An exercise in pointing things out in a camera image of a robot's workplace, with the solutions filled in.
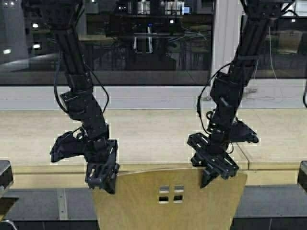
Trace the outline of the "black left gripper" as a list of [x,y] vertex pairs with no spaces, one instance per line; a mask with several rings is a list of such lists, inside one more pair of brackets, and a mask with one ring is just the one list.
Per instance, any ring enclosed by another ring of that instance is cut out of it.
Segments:
[[90,189],[99,188],[109,194],[116,192],[116,179],[119,172],[117,150],[118,142],[108,139],[106,147],[90,156],[85,175],[85,182]]

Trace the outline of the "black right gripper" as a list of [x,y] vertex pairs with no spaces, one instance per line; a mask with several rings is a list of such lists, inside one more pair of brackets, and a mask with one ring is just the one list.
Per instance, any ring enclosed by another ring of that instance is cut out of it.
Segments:
[[190,160],[192,165],[204,168],[200,188],[205,188],[218,176],[224,180],[236,176],[239,166],[223,147],[212,144],[207,136],[202,133],[191,134],[187,143],[195,150]]

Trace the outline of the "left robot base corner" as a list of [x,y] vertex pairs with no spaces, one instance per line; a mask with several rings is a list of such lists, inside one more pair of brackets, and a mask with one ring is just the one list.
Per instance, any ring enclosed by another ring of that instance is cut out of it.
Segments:
[[13,172],[10,161],[0,161],[0,196],[2,197],[13,184]]

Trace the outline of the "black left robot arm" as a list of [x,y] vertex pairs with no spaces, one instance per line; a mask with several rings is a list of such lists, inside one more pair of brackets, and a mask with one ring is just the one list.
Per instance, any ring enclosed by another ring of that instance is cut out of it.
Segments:
[[52,163],[84,156],[87,162],[85,182],[89,188],[114,194],[119,171],[118,143],[109,138],[109,126],[94,97],[94,75],[86,65],[76,31],[83,8],[82,0],[23,0],[24,14],[36,14],[53,34],[59,47],[59,63],[65,65],[70,90],[62,95],[54,87],[61,109],[81,127],[57,137],[51,151]]

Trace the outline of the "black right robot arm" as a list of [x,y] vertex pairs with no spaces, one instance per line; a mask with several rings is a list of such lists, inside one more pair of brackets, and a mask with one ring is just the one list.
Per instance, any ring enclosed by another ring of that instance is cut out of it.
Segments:
[[236,53],[226,66],[227,73],[220,69],[210,78],[210,97],[216,107],[206,113],[208,125],[204,133],[189,135],[187,143],[195,150],[191,163],[202,167],[200,188],[205,188],[217,177],[227,180],[234,177],[239,166],[229,156],[229,145],[239,142],[258,143],[255,131],[240,121],[237,111],[244,89],[255,71],[261,46],[271,25],[289,12],[293,0],[243,0],[247,22],[240,35]]

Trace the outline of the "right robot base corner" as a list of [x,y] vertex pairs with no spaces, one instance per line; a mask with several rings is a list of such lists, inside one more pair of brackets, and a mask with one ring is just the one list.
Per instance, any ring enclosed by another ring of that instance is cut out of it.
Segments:
[[300,163],[297,183],[304,189],[305,192],[307,191],[307,161],[302,161]]

